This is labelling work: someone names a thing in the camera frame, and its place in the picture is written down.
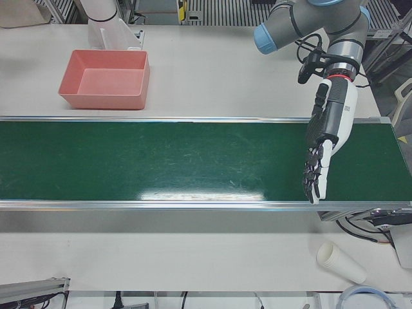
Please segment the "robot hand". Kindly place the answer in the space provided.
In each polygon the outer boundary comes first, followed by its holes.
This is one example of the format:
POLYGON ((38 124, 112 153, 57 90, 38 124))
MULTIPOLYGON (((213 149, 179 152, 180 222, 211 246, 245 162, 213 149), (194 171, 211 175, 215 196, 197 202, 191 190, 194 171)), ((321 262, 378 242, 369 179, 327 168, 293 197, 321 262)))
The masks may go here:
POLYGON ((306 130, 303 171, 304 193, 312 204, 326 198, 330 161, 350 136, 357 100, 356 86, 342 75, 323 79, 318 87, 306 130))

